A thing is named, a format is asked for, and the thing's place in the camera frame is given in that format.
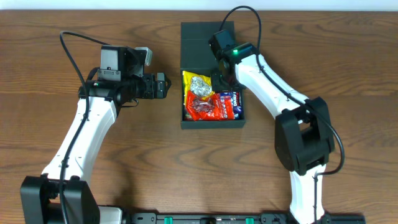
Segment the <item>purple Dairy Milk bar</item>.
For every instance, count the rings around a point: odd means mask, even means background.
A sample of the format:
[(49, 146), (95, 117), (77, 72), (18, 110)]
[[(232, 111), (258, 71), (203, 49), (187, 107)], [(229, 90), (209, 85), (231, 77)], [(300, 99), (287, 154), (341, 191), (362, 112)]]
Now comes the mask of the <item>purple Dairy Milk bar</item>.
[(236, 91), (220, 93), (223, 116), (226, 119), (240, 119), (243, 113), (243, 106), (240, 94)]

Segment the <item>yellow snack bag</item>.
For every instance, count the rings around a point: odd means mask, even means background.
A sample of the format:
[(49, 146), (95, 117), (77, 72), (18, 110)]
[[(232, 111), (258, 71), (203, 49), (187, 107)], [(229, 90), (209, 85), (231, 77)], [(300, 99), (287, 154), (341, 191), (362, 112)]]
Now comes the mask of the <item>yellow snack bag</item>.
[(193, 72), (183, 71), (183, 104), (187, 102), (188, 92), (191, 91), (194, 95), (201, 99), (206, 99), (214, 94), (211, 85), (211, 78), (205, 75), (199, 75)]

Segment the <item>red Haribo candy bag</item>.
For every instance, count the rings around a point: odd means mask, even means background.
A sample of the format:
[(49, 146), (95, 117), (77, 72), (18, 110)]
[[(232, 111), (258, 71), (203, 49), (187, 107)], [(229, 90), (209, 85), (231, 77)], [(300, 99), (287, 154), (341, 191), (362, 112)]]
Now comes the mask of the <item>red Haribo candy bag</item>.
[(233, 103), (229, 95), (214, 93), (204, 100), (191, 91), (185, 103), (187, 112), (194, 121), (234, 120)]

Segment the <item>dark green box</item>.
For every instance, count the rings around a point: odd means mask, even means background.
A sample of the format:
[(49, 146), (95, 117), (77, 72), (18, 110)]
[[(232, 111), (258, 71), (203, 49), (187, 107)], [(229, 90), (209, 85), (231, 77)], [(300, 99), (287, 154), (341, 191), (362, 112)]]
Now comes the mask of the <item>dark green box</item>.
[[(180, 71), (193, 72), (210, 77), (218, 69), (215, 56), (208, 41), (219, 31), (221, 22), (183, 22), (181, 23)], [(243, 128), (245, 115), (239, 119), (226, 121), (193, 121), (185, 118), (185, 107), (181, 109), (182, 129)]]

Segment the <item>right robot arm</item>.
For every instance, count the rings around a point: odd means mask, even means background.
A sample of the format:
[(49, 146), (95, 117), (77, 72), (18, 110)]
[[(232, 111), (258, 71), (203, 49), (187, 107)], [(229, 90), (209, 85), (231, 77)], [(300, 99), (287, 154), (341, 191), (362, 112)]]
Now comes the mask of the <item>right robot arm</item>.
[(251, 43), (238, 45), (227, 30), (216, 32), (209, 45), (219, 69), (211, 76), (215, 92), (247, 88), (275, 119), (274, 147), (289, 171), (290, 214), (297, 223), (320, 221), (322, 178), (334, 150), (328, 106), (320, 97), (309, 99), (289, 86)]

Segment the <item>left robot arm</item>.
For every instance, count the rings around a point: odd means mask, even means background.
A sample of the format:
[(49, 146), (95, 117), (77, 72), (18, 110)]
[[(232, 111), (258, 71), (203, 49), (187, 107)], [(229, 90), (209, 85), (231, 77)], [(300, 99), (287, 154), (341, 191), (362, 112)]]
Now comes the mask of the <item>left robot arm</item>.
[(59, 150), (38, 177), (20, 188), (26, 223), (129, 223), (127, 211), (98, 205), (90, 180), (103, 139), (121, 108), (139, 99), (163, 99), (171, 86), (164, 73), (145, 73), (147, 47), (103, 45), (101, 62), (78, 90), (76, 115)]

